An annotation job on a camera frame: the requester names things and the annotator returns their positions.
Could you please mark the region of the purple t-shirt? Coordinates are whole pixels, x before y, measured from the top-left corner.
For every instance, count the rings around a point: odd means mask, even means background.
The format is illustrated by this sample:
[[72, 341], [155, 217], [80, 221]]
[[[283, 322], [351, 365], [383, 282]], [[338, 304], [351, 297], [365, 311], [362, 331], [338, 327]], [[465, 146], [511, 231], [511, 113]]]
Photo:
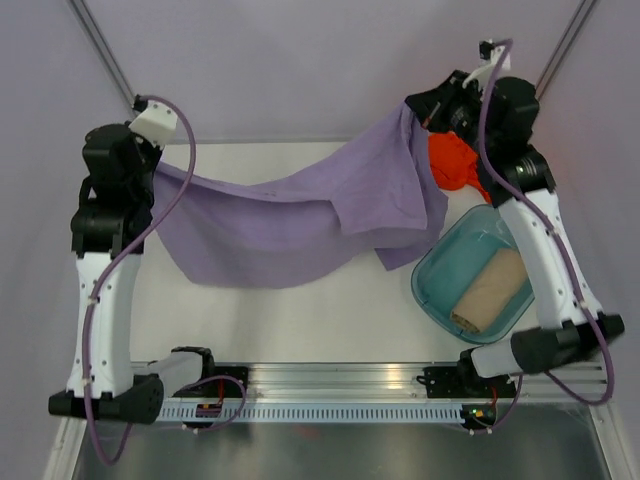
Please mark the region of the purple t-shirt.
[[154, 194], [158, 235], [182, 273], [236, 288], [299, 286], [367, 251], [397, 269], [436, 244], [448, 209], [406, 105], [288, 177], [243, 186], [161, 164]]

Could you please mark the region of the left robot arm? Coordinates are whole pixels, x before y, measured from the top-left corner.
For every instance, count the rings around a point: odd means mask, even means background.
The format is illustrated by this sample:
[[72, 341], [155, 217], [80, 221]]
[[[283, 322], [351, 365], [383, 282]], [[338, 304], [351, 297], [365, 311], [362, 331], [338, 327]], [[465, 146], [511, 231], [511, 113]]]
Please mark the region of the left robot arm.
[[54, 416], [150, 425], [165, 397], [206, 396], [218, 384], [211, 352], [179, 347], [135, 371], [130, 332], [134, 287], [150, 233], [153, 176], [174, 126], [109, 124], [85, 137], [88, 174], [71, 220], [79, 315], [76, 352], [65, 388], [50, 396]]

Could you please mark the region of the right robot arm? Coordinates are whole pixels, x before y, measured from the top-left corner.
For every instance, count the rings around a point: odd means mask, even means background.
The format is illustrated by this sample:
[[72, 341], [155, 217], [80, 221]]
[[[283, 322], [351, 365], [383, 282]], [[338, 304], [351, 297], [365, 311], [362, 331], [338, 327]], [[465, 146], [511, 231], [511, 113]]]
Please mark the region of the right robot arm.
[[[539, 113], [535, 87], [504, 77], [480, 88], [454, 71], [436, 88], [407, 96], [405, 103], [425, 130], [452, 132], [477, 153], [480, 183], [516, 242], [535, 296], [538, 326], [463, 352], [456, 371], [459, 388], [478, 395], [498, 376], [545, 374], [571, 398], [605, 404], [615, 386], [609, 346], [625, 326], [620, 315], [603, 311], [581, 273], [554, 177], [530, 142]], [[605, 390], [588, 401], [553, 372], [595, 356], [604, 363]]]

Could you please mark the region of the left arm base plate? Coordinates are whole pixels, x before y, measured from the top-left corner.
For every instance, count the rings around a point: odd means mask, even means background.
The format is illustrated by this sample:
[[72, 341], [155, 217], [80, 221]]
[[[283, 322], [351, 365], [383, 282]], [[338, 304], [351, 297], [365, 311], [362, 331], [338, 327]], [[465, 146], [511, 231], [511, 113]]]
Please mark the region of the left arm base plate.
[[241, 365], [223, 364], [210, 376], [178, 390], [174, 398], [240, 399], [241, 388], [249, 385], [249, 368]]

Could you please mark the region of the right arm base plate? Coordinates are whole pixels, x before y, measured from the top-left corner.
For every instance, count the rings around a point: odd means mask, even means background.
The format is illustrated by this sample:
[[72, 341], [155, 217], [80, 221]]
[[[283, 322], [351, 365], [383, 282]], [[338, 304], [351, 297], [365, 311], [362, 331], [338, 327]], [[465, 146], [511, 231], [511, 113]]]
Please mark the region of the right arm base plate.
[[491, 379], [466, 377], [456, 366], [425, 367], [416, 376], [429, 399], [512, 399], [516, 384], [508, 375]]

